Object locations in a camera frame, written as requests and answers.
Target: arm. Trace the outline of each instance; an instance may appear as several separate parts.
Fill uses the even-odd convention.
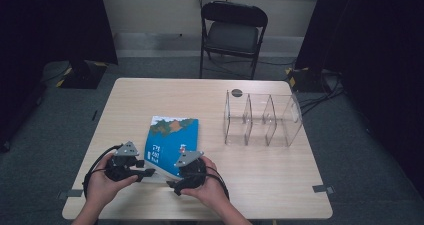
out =
[[[109,153],[104,156],[95,170],[104,169],[107,161],[112,156],[113,153]],[[103,208],[115,198],[116,194],[124,187],[134,183],[136,180],[137,176],[132,176],[119,182],[114,182],[106,177],[103,170],[94,172],[91,175],[90,182],[88,184],[87,200],[81,212],[72,224],[94,224]]]
[[[209,158],[203,156],[206,167],[216,170],[216,165]],[[207,168],[207,173],[216,174],[216,172]],[[183,189],[181,193],[193,196],[200,200],[205,206],[215,211],[226,225],[245,225],[251,224],[228,200],[225,196],[219,182],[211,177],[206,177],[203,186],[196,189]]]

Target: clear acrylic divider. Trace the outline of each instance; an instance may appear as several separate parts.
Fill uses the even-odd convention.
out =
[[[227,145],[288,147],[303,125],[294,95],[227,91],[224,120]]]

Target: gray carpet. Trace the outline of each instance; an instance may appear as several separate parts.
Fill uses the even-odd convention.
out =
[[[290,64],[293,58],[262,61],[274,65],[258,64],[255,79],[284,80],[284,69],[290,65],[275,64]],[[114,81],[120,77],[197,78],[199,58],[121,58],[119,63],[107,69],[96,90],[56,88],[59,77],[46,82],[42,103],[11,140],[11,151],[0,154],[0,224],[70,224],[62,218],[65,201],[57,195],[73,184]],[[44,79],[66,66],[65,62],[46,65]],[[247,63],[222,66],[249,74]],[[222,69],[210,62],[207,68]],[[241,79],[221,71],[225,73],[205,70],[204,78]],[[305,101],[323,94],[296,95]],[[334,214],[323,221],[279,224],[424,224],[423,200],[390,154],[367,133],[363,121],[345,95],[321,103],[304,116],[324,184],[336,191],[329,195]]]

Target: white wall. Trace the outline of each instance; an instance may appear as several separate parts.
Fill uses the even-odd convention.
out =
[[[303,37],[316,0],[230,0],[260,7],[267,36]],[[200,34],[198,0],[104,0],[112,32]]]

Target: book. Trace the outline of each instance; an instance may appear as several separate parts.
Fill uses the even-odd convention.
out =
[[[153,116],[146,139],[144,162],[172,180],[182,179],[175,166],[181,153],[197,150],[199,120]]]

